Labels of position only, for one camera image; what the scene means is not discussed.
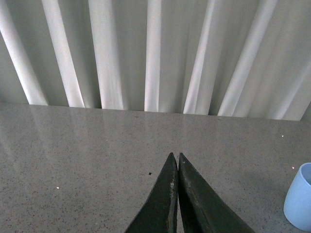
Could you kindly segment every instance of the speckled stone surface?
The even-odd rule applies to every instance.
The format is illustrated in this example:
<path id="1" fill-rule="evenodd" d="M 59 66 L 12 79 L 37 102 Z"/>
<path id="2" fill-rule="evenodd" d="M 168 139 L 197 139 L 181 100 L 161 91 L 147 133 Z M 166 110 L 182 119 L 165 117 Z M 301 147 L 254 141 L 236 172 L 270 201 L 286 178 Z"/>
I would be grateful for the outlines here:
<path id="1" fill-rule="evenodd" d="M 283 202 L 310 136 L 297 121 L 0 104 L 0 232 L 122 233 L 170 152 L 257 233 L 302 232 Z"/>

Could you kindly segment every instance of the dark green object tip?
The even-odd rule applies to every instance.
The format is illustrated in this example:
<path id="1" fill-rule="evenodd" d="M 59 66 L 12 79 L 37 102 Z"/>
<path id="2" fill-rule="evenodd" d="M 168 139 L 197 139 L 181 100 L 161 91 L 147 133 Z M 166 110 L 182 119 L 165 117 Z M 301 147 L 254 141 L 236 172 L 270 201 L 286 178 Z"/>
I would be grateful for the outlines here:
<path id="1" fill-rule="evenodd" d="M 178 171 L 168 156 L 151 193 L 125 233 L 176 233 Z"/>
<path id="2" fill-rule="evenodd" d="M 179 155 L 178 196 L 185 233 L 255 233 Z"/>

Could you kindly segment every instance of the white curtain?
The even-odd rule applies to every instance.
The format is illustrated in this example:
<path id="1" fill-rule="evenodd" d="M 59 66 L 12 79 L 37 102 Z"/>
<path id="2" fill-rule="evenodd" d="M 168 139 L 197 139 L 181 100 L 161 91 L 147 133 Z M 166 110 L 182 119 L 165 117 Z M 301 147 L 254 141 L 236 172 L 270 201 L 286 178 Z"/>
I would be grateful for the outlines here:
<path id="1" fill-rule="evenodd" d="M 0 101 L 311 121 L 310 0 L 0 0 Z"/>

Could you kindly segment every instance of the light blue cup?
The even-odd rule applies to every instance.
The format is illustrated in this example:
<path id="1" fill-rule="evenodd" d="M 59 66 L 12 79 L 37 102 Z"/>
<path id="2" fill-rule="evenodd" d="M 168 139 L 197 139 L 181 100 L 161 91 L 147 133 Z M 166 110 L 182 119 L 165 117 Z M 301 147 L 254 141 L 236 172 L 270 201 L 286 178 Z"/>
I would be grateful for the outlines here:
<path id="1" fill-rule="evenodd" d="M 295 227 L 311 232 L 311 163 L 299 168 L 284 202 L 284 214 Z"/>

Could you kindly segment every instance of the quartz countertop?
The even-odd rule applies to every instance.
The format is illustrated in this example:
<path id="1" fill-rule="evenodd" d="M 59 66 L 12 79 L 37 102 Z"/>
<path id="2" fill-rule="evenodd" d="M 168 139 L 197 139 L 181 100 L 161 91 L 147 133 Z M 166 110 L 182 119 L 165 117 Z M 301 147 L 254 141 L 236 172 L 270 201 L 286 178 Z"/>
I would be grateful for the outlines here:
<path id="1" fill-rule="evenodd" d="M 255 232 L 299 233 L 283 203 L 310 135 L 300 121 L 1 103 L 0 232 L 122 233 L 183 152 Z"/>

